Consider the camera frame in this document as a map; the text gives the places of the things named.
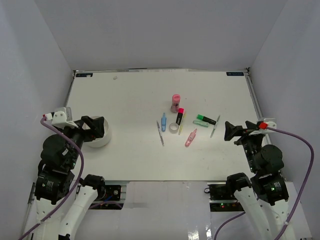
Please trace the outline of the yellow pencil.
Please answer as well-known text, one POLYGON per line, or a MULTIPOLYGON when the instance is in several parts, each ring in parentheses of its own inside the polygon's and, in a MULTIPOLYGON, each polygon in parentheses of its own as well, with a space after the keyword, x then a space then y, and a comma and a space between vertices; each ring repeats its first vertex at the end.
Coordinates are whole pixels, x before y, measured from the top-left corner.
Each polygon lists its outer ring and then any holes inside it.
POLYGON ((184 111, 183 115, 182 115, 182 119, 180 122, 180 126, 179 126, 179 130, 178 130, 178 135, 181 135, 182 129, 183 129, 183 125, 184 125, 184 120, 186 117, 186 111, 184 111))

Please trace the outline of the clear tape roll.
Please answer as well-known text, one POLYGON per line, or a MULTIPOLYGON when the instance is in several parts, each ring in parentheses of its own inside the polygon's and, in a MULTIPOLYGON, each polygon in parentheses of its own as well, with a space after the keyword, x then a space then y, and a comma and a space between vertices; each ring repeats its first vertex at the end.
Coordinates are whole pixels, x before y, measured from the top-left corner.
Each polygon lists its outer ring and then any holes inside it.
POLYGON ((176 134, 179 131, 179 128, 180 126, 176 122, 173 122, 169 125, 169 131, 172 134, 176 134))

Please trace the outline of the green black highlighter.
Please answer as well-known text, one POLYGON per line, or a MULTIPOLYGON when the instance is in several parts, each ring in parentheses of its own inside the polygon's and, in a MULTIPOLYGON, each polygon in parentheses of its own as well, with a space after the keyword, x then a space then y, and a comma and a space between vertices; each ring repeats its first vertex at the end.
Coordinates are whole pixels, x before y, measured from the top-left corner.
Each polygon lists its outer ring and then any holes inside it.
POLYGON ((201 121, 203 121, 203 122, 209 123, 209 124, 211 124, 211 125, 215 125, 215 124, 217 123, 216 120, 213 120, 213 119, 211 119, 211 118, 208 118, 208 117, 203 116, 203 115, 200 115, 200 114, 198 114, 196 118, 197 118, 198 120, 201 120, 201 121))

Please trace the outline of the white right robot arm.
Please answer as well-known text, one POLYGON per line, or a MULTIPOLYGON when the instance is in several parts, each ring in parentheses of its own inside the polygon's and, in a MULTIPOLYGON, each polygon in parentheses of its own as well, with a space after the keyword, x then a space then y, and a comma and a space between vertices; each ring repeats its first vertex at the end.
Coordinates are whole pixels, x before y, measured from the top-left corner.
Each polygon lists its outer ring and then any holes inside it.
POLYGON ((294 240, 296 235, 290 221, 296 211, 314 163, 312 145, 296 134, 277 129, 277 124, 264 119, 256 123, 246 121, 246 127, 225 122, 224 140, 234 137, 236 146, 242 146, 252 178, 243 173, 227 177, 226 195, 238 200, 243 214, 248 217, 261 240, 294 240), (275 145, 263 145, 265 135, 276 132, 294 137, 310 150, 310 162, 304 180, 292 207, 289 207, 289 192, 281 174, 284 168, 283 153, 275 145))

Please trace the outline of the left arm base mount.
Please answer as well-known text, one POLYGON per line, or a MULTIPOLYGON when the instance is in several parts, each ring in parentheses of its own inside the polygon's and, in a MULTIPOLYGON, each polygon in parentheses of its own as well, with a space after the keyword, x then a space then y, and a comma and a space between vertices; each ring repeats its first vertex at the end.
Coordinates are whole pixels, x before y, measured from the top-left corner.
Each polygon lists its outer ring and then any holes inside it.
POLYGON ((121 210, 124 206, 124 203, 121 202, 121 191, 121 185, 103 186, 89 210, 121 210))

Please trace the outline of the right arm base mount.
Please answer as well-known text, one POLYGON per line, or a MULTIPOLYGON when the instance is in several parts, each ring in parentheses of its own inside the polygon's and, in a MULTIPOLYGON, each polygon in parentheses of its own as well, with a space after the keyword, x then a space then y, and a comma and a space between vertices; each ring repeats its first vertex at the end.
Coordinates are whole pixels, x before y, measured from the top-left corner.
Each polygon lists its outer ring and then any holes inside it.
POLYGON ((226 184, 209 184, 203 192, 209 196, 209 208, 212 213, 243 212, 240 202, 229 192, 226 184))

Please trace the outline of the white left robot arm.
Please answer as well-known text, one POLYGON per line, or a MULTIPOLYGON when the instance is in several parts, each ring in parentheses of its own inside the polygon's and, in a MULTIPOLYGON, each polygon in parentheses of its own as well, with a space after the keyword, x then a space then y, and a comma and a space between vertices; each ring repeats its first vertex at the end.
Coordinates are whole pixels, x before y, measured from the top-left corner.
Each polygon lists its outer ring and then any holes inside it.
POLYGON ((84 143, 103 138, 105 118, 82 116, 72 121, 63 111, 40 120, 52 130, 42 145, 35 183, 36 224, 20 236, 35 240, 73 240, 94 200, 105 196, 105 179, 89 174, 82 178, 84 143))

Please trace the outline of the pink black highlighter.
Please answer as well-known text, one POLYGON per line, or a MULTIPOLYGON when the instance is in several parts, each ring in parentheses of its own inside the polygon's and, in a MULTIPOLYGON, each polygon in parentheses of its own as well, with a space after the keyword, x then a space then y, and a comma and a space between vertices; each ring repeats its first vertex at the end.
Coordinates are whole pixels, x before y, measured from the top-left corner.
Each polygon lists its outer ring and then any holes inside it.
POLYGON ((184 115, 185 110, 183 108, 179 108, 178 112, 177 112, 177 117, 176 117, 176 121, 175 123, 180 125, 183 115, 184 115))

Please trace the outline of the green correction tape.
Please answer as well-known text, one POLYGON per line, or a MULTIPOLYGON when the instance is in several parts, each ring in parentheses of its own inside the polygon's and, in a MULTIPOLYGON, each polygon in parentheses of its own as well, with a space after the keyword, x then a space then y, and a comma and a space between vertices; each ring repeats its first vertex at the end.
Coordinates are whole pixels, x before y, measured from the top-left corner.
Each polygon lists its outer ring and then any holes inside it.
POLYGON ((195 125, 201 126, 201 127, 205 127, 205 128, 209 127, 209 123, 208 122, 205 122, 205 121, 199 120, 199 119, 194 120, 192 123, 195 124, 195 125))

